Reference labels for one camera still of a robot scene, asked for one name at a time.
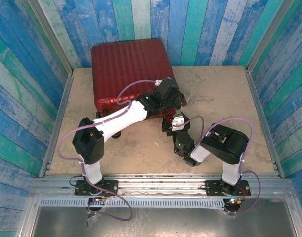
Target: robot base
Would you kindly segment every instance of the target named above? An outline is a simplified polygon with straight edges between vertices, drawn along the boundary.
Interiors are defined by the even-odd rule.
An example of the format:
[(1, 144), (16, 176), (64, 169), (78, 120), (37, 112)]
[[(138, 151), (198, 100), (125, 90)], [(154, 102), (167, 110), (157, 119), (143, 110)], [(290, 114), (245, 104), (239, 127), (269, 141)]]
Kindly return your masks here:
[(248, 181), (240, 180), (235, 186), (225, 184), (222, 180), (207, 180), (205, 188), (207, 196), (250, 196), (250, 186)]
[[(96, 185), (103, 189), (110, 190), (114, 193), (117, 193), (117, 191), (118, 191), (118, 180), (101, 180)], [(86, 180), (77, 180), (74, 194), (77, 196), (90, 196), (90, 195), (108, 196), (108, 195), (110, 195), (109, 193), (95, 189), (94, 187), (89, 185)]]

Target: black mounting plate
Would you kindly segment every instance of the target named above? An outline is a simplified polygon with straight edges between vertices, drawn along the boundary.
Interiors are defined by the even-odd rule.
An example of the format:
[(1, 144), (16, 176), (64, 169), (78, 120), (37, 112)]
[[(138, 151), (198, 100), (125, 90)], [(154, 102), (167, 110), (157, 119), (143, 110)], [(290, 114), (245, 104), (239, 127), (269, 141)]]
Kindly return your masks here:
[(240, 180), (235, 185), (236, 189), (232, 195), (224, 192), (220, 180), (207, 180), (205, 186), (207, 196), (243, 196), (242, 189), (245, 191), (245, 196), (251, 195), (249, 182), (246, 180)]
[[(103, 185), (101, 185), (102, 188), (110, 190), (114, 193), (117, 193), (118, 191), (118, 180), (104, 180)], [(95, 193), (98, 193), (97, 191), (93, 190), (93, 187), (90, 186), (85, 180), (77, 180), (76, 181), (76, 188), (74, 194), (77, 196), (90, 196)], [(98, 194), (98, 196), (108, 196), (109, 193), (102, 191)]]

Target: blue wooden wall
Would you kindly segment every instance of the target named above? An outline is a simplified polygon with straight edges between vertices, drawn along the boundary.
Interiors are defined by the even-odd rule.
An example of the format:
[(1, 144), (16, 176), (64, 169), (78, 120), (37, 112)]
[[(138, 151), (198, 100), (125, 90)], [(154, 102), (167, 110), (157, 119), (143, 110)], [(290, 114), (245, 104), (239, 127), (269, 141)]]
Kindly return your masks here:
[(295, 0), (252, 71), (285, 177), (302, 203), (302, 0)]
[(94, 45), (160, 38), (173, 66), (247, 65), (281, 0), (39, 0), (71, 65)]
[(27, 0), (0, 0), (0, 237), (15, 235), (66, 78)]

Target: red suitcase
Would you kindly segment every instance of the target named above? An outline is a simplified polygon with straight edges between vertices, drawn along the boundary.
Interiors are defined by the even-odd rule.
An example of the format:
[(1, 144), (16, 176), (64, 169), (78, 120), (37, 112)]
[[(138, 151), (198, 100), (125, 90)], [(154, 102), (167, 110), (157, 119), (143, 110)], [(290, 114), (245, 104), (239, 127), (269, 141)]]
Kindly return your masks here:
[[(105, 116), (125, 106), (117, 104), (117, 96), (132, 82), (166, 77), (175, 80), (160, 39), (97, 45), (92, 48), (91, 56), (94, 100), (100, 116)], [(155, 85), (151, 83), (139, 83), (124, 92), (119, 101), (134, 100), (141, 93), (154, 87)], [(174, 115), (175, 110), (169, 111), (169, 114)]]

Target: wooden floor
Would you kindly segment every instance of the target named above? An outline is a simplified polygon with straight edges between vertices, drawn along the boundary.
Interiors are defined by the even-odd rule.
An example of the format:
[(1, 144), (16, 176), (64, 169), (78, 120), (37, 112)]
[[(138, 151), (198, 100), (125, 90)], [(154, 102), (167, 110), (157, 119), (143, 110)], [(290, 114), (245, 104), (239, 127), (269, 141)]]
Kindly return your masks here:
[[(241, 66), (173, 67), (180, 90), (188, 102), (183, 111), (189, 118), (202, 115), (205, 130), (213, 122), (241, 117), (252, 122), (255, 137), (245, 158), (243, 170), (274, 172), (272, 160), (260, 126), (252, 95)], [(59, 139), (76, 128), (81, 119), (95, 119), (91, 68), (78, 68), (69, 95)], [(122, 131), (119, 139), (105, 143), (105, 155), (100, 161), (103, 174), (119, 173), (222, 173), (222, 161), (209, 155), (198, 167), (188, 166), (173, 151), (172, 137), (161, 132), (162, 119), (133, 124)], [(249, 126), (240, 121), (225, 125), (250, 135)], [(201, 121), (193, 121), (189, 133), (196, 141)], [(64, 155), (77, 157), (72, 138), (61, 147)], [(51, 174), (80, 174), (80, 165), (65, 161), (55, 153)]]

